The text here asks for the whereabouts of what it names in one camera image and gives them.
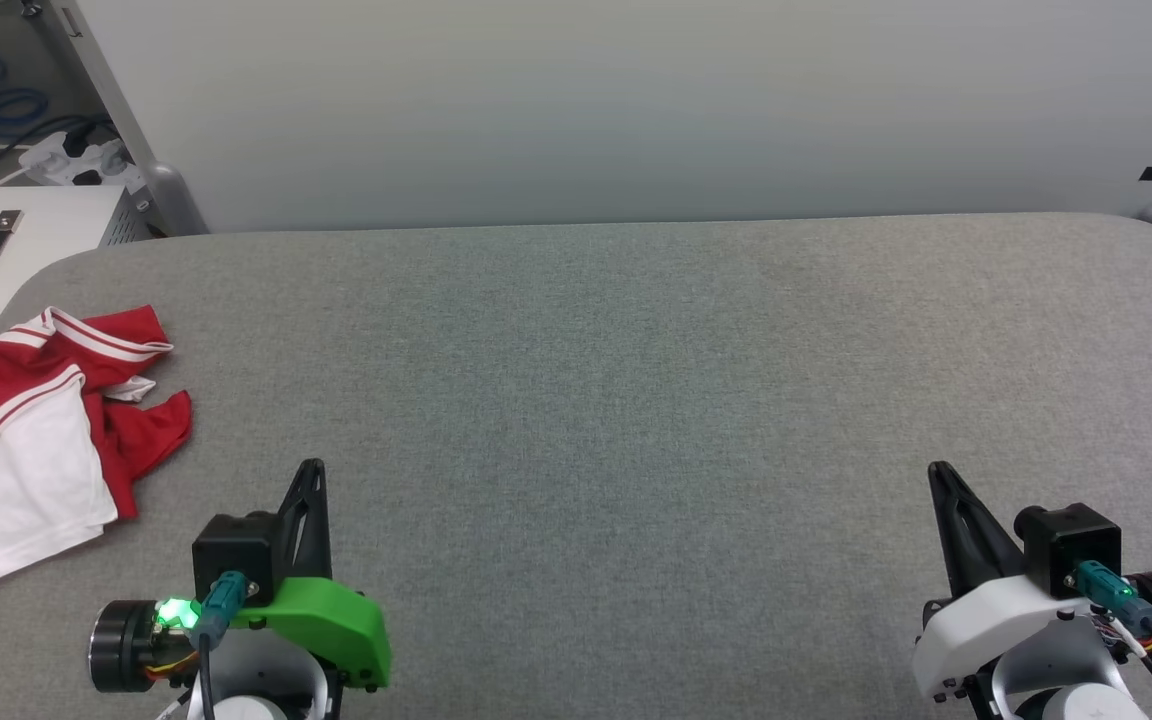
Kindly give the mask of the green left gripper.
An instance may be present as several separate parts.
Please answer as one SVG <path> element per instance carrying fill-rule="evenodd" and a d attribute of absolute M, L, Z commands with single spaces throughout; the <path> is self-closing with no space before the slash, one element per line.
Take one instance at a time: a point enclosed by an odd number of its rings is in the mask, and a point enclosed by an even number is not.
<path fill-rule="evenodd" d="M 285 575 L 270 606 L 244 602 L 221 643 L 238 632 L 275 632 L 329 665 L 349 688 L 388 685 L 392 651 L 378 602 L 329 578 L 329 511 L 323 460 L 303 460 L 285 492 Z M 192 684 L 200 652 L 191 632 L 200 601 L 116 600 L 97 616 L 90 637 L 90 679 L 103 694 L 143 694 L 159 682 Z M 219 647 L 207 647 L 219 661 Z"/>

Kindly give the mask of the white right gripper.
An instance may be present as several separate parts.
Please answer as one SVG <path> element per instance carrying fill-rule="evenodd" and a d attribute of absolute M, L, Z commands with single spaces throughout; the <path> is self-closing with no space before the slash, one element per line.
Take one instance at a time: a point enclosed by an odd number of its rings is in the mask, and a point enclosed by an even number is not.
<path fill-rule="evenodd" d="M 948 588 L 967 594 L 925 607 L 911 657 L 924 698 L 1128 700 L 1121 666 L 1135 660 L 1152 676 L 1152 632 L 1129 632 L 1074 577 L 1068 600 L 1016 577 L 1023 553 L 950 462 L 929 465 L 929 487 Z M 1124 578 L 1152 602 L 1152 571 Z"/>

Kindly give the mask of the red and white basketball jersey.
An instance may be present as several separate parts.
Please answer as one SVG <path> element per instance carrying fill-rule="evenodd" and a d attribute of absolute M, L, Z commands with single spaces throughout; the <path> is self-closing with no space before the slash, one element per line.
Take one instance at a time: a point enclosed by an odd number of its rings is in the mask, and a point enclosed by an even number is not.
<path fill-rule="evenodd" d="M 147 305 L 0 333 L 0 579 L 136 518 L 137 482 L 192 434 L 187 392 L 143 406 L 172 351 Z"/>

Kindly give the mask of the white equipment box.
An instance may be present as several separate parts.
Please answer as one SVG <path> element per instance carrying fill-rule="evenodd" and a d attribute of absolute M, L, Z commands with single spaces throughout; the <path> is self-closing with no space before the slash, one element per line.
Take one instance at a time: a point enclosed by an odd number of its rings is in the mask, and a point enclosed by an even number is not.
<path fill-rule="evenodd" d="M 0 187 L 0 215 L 18 211 L 0 252 L 0 314 L 38 272 L 101 247 L 150 240 L 145 218 L 116 185 Z"/>

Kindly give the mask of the white power strip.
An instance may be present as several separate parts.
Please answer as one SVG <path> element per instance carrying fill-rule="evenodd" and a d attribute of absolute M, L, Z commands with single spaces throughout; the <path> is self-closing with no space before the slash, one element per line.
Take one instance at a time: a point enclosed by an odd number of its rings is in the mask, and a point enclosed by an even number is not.
<path fill-rule="evenodd" d="M 122 187 L 129 196 L 147 190 L 122 138 L 88 143 L 81 150 L 68 141 L 69 132 L 52 132 L 18 156 L 24 176 L 38 184 Z"/>

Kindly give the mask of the grey metal partition post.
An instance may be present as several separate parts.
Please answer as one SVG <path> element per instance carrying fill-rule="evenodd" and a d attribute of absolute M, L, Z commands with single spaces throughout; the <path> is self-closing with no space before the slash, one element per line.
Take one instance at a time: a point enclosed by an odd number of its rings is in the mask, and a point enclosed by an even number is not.
<path fill-rule="evenodd" d="M 147 145 L 131 105 L 116 82 L 113 68 L 106 59 L 99 41 L 79 9 L 78 0 L 46 0 L 56 15 L 70 45 L 76 50 L 84 71 L 88 74 L 105 109 L 124 141 L 134 164 L 141 168 L 141 176 L 147 187 L 147 195 L 165 220 L 166 228 L 175 234 L 207 234 L 210 229 L 200 210 L 197 209 L 185 179 L 172 165 L 156 159 Z"/>

